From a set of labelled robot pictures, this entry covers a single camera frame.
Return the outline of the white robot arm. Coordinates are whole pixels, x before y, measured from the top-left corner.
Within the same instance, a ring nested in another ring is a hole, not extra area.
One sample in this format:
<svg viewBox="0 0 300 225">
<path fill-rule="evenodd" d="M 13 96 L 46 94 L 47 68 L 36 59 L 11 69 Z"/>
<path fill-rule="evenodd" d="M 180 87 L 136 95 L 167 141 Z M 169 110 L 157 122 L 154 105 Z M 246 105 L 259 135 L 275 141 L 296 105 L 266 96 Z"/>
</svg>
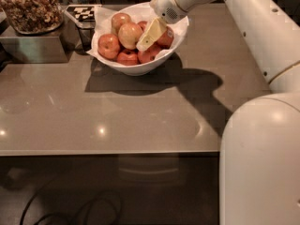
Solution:
<svg viewBox="0 0 300 225">
<path fill-rule="evenodd" d="M 138 47 L 215 0 L 152 0 Z M 273 0 L 223 0 L 266 92 L 241 105 L 219 150 L 220 225 L 300 225 L 300 28 Z"/>
</svg>

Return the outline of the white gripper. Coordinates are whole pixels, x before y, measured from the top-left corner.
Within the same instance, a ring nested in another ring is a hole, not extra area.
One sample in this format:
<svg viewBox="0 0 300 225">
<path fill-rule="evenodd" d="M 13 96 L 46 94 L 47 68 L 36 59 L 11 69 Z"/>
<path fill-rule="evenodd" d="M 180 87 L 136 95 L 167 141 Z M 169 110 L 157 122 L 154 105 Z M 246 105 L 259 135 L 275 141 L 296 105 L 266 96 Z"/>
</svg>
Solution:
<svg viewBox="0 0 300 225">
<path fill-rule="evenodd" d="M 146 25 L 139 38 L 136 47 L 140 52 L 149 49 L 166 32 L 167 23 L 177 23 L 187 16 L 190 0 L 151 0 L 150 7 L 158 17 Z"/>
</svg>

